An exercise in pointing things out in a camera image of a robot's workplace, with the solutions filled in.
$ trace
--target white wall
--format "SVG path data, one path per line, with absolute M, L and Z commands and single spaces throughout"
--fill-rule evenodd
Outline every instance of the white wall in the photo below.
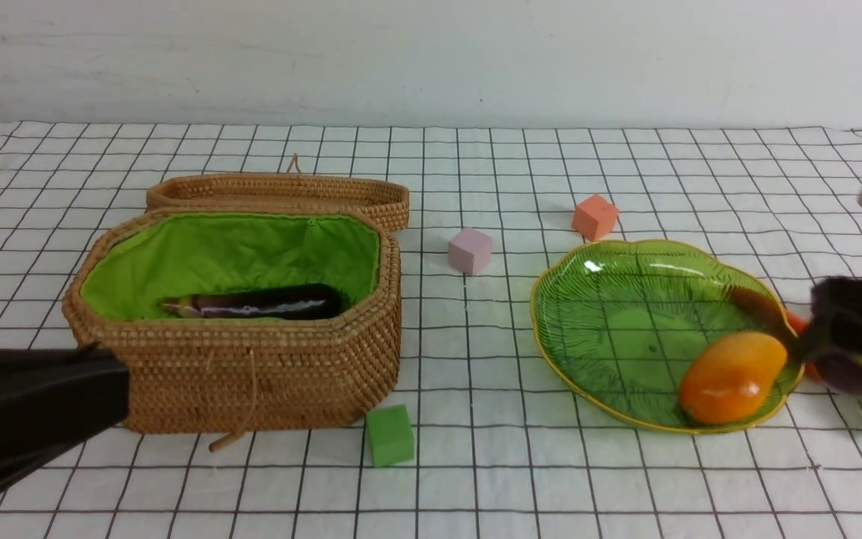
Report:
M 862 127 L 862 0 L 0 0 L 0 121 Z

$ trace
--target orange cube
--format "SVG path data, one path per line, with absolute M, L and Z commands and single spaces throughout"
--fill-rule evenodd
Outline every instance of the orange cube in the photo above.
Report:
M 617 223 L 617 206 L 610 204 L 601 195 L 585 199 L 574 210 L 571 228 L 581 233 L 581 236 L 596 242 L 610 234 Z

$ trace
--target green cube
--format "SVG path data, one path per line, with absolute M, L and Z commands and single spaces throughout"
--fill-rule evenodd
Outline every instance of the green cube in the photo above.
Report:
M 373 409 L 365 417 L 374 467 L 406 463 L 415 457 L 415 432 L 404 405 Z

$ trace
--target purple fruit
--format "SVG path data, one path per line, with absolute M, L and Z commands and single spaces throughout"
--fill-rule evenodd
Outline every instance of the purple fruit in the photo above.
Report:
M 243 291 L 224 296 L 167 297 L 159 302 L 165 313 L 181 318 L 260 318 L 322 320 L 341 314 L 338 290 L 322 284 Z
M 862 366 L 839 349 L 825 349 L 814 355 L 813 366 L 828 388 L 842 395 L 862 397 Z

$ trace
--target wicker basket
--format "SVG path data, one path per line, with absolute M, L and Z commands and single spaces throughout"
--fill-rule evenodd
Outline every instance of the wicker basket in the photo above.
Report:
M 175 214 L 345 215 L 379 233 L 373 293 L 331 320 L 110 321 L 82 298 L 109 250 Z M 206 206 L 153 210 L 106 232 L 62 300 L 80 344 L 99 342 L 129 366 L 129 418 L 141 433 L 232 433 L 345 426 L 397 383 L 400 250 L 394 235 L 350 209 Z
M 408 227 L 411 195 L 388 181 L 303 174 L 298 157 L 284 174 L 205 174 L 174 177 L 146 194 L 146 208 L 246 204 L 273 208 L 355 208 L 386 230 Z

